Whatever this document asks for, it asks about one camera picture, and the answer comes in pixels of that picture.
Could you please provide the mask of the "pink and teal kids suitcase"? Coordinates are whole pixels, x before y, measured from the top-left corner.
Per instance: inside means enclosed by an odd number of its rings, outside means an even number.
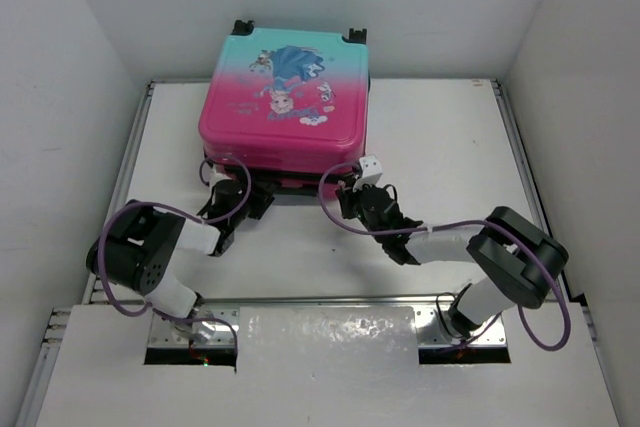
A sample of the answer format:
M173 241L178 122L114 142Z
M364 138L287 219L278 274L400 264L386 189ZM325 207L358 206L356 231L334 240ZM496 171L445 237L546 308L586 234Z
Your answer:
M367 31L347 34L235 21L198 121L205 156L284 193L313 195L325 172L366 150Z

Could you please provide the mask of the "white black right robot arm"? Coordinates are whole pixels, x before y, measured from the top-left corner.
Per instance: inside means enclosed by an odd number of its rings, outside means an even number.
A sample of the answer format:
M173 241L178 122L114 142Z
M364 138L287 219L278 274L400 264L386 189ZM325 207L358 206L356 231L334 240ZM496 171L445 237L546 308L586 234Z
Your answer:
M336 190L341 216L358 220L399 265L474 263L485 274L454 298L440 325L450 338L470 341L486 321L516 307L538 309L569 260L564 246L515 210L499 206L481 221L428 228L405 216L393 187Z

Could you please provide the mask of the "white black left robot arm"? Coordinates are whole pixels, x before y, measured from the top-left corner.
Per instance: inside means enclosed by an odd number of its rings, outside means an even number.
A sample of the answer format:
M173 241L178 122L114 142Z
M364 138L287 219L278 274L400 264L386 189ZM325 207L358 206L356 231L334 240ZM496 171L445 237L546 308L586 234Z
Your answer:
M223 179L193 216L175 207L132 200L106 224L86 257L87 269L143 297L160 315L187 322L200 296L169 269L176 250L220 257L247 218L259 220L278 182Z

